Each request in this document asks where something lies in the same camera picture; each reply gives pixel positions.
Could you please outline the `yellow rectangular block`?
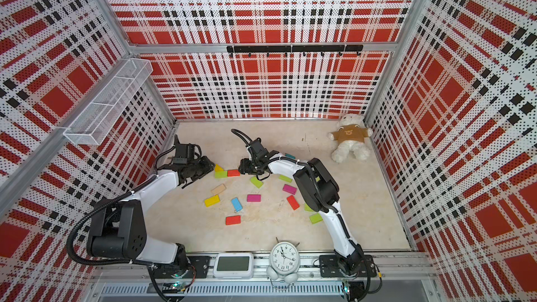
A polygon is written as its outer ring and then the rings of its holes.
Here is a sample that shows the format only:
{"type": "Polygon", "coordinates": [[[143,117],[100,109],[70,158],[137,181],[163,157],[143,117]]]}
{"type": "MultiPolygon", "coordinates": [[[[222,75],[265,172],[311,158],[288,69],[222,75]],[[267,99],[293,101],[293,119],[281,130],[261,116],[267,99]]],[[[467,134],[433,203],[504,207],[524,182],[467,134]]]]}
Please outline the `yellow rectangular block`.
{"type": "Polygon", "coordinates": [[[204,200],[205,207],[209,208],[211,206],[214,206],[215,204],[218,204],[220,202],[220,197],[218,194],[213,195],[212,197],[209,197],[204,200]]]}

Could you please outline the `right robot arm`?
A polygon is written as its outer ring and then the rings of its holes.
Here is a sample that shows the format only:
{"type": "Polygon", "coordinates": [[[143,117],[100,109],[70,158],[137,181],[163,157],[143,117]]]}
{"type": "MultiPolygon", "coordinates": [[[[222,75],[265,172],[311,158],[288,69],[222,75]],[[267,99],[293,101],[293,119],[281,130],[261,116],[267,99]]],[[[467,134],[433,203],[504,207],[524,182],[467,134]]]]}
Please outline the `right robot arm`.
{"type": "Polygon", "coordinates": [[[375,266],[366,258],[362,246],[347,227],[339,202],[339,186],[324,164],[317,158],[302,161],[275,150],[268,151],[260,138],[252,139],[238,129],[233,129],[232,134],[243,141],[250,156],[241,161],[241,167],[246,167],[242,173],[262,179],[272,174],[293,178],[305,203],[321,215],[342,274],[371,278],[375,266]]]}

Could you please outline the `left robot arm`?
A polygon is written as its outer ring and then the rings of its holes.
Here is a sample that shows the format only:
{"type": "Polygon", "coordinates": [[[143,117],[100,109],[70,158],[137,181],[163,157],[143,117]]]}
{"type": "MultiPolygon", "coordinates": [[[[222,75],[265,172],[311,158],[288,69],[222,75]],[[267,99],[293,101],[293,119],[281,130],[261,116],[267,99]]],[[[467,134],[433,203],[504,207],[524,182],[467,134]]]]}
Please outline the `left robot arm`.
{"type": "Polygon", "coordinates": [[[150,236],[145,216],[162,197],[185,189],[215,169],[199,145],[181,143],[160,154],[173,154],[154,166],[146,181],[119,197],[102,199],[77,222],[66,244],[69,258],[85,266],[132,264],[148,267],[158,278],[206,278],[207,256],[188,257],[185,246],[150,236]]]}

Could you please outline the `natural wood rectangular block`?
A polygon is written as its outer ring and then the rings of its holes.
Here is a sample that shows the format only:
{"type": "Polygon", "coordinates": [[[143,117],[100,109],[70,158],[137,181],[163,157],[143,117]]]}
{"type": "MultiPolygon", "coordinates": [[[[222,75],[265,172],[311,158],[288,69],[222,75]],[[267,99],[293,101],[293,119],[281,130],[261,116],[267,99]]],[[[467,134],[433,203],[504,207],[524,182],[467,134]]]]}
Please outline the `natural wood rectangular block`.
{"type": "Polygon", "coordinates": [[[224,184],[221,184],[221,185],[217,186],[216,188],[214,188],[213,190],[211,190],[211,194],[212,195],[218,195],[218,194],[222,193],[225,190],[226,190],[226,186],[224,184]]]}

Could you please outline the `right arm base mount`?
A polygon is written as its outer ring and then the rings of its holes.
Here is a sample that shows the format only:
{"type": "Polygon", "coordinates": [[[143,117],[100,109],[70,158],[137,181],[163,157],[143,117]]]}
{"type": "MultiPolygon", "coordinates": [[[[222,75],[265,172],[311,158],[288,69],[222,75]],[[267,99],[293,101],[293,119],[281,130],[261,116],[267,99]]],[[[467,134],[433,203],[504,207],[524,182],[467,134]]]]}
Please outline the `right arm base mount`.
{"type": "Polygon", "coordinates": [[[320,274],[323,278],[376,278],[377,268],[370,254],[356,259],[344,259],[337,254],[319,256],[320,274]]]}

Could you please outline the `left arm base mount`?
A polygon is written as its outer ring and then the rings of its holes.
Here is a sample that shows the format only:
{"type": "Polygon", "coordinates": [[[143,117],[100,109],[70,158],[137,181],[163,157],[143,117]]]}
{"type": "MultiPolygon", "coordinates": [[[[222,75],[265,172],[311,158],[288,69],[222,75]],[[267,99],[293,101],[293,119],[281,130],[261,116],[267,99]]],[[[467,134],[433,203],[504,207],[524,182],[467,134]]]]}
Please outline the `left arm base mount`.
{"type": "Polygon", "coordinates": [[[156,279],[204,279],[207,277],[211,257],[188,254],[186,262],[180,264],[159,264],[153,274],[156,279]]]}

